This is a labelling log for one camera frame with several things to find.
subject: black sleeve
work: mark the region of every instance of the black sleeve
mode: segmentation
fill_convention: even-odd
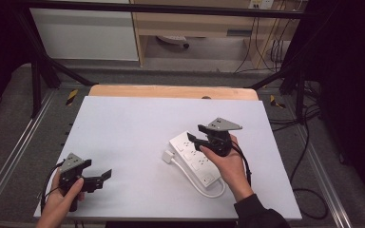
[[[265,209],[256,194],[234,204],[239,215],[239,228],[285,228],[290,227],[281,214]]]

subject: human hand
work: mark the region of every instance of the human hand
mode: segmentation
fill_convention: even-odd
[[[62,223],[62,220],[67,215],[73,199],[76,197],[78,197],[78,200],[85,199],[85,194],[80,193],[84,183],[83,178],[78,179],[65,196],[64,191],[58,187],[59,179],[60,172],[57,171],[54,178],[52,179],[50,190],[52,192],[48,195],[47,204],[43,210],[40,220],[37,222],[37,228],[59,227]]]
[[[230,135],[230,138],[234,143],[238,143],[236,136]],[[205,146],[201,146],[200,149],[206,158],[218,167],[221,177],[229,185],[236,201],[254,194],[245,176],[241,155],[236,150],[232,149],[226,157],[221,157]]]

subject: white table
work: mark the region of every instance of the white table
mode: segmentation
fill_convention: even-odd
[[[84,176],[112,169],[103,189],[86,194],[70,218],[95,220],[236,219],[229,189],[217,199],[199,194],[182,171],[162,160],[168,141],[217,117],[243,126],[232,131],[249,161],[252,185],[266,208],[301,219],[262,105],[258,101],[85,97],[58,160],[74,153],[92,159]],[[209,192],[218,193],[217,182]],[[34,216],[40,217],[39,207]]]

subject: white cable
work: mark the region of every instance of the white cable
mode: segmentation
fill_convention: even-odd
[[[221,192],[218,193],[218,195],[212,196],[212,195],[208,195],[206,193],[204,193],[198,186],[197,184],[195,184],[195,182],[192,181],[191,177],[189,177],[189,175],[185,172],[185,170],[177,163],[177,161],[175,161],[174,159],[171,159],[171,161],[175,164],[177,164],[177,166],[180,167],[180,169],[184,172],[184,174],[188,177],[189,181],[191,181],[192,185],[194,185],[195,189],[197,189],[198,192],[200,192],[202,195],[204,195],[205,197],[208,198],[218,198],[219,196],[221,196],[224,193],[224,190],[226,189],[226,184],[224,183],[223,180],[219,179],[219,182],[222,185],[222,189]]]

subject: white cabinet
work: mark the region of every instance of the white cabinet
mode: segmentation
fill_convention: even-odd
[[[129,3],[128,0],[84,1]],[[138,61],[130,12],[30,10],[52,58]]]

